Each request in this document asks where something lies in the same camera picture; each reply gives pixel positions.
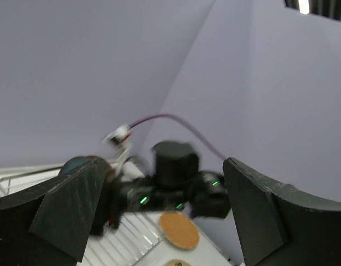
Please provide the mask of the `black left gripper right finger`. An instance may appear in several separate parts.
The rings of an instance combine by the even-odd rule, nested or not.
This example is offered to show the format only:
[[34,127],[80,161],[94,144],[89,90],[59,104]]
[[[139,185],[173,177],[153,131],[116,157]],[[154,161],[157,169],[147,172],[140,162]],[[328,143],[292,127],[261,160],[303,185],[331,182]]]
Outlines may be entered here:
[[341,202],[231,157],[223,172],[246,265],[341,265]]

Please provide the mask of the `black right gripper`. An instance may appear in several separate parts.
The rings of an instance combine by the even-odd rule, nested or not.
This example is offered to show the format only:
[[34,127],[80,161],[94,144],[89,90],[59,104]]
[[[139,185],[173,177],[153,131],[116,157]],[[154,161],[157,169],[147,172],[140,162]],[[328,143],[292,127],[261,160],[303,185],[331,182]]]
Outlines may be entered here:
[[118,229],[126,212],[181,211],[190,217],[224,219],[231,204],[224,176],[200,170],[200,156],[188,142],[161,141],[152,147],[154,173],[110,184],[108,225]]

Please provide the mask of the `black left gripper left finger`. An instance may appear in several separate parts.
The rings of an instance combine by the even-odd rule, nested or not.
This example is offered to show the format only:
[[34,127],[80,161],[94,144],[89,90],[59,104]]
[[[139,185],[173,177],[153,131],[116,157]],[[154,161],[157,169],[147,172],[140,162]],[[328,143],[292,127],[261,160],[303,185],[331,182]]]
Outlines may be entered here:
[[0,265],[76,265],[84,256],[108,163],[73,170],[0,197]]

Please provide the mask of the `teal blossom round plate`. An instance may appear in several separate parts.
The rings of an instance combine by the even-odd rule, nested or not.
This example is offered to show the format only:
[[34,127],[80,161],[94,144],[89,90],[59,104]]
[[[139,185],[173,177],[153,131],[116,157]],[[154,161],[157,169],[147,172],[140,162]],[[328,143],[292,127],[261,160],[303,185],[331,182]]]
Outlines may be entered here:
[[58,175],[63,175],[71,170],[73,170],[74,168],[82,165],[83,163],[86,163],[88,161],[90,161],[92,158],[94,158],[94,156],[76,156],[71,158],[70,160],[68,160],[60,169]]

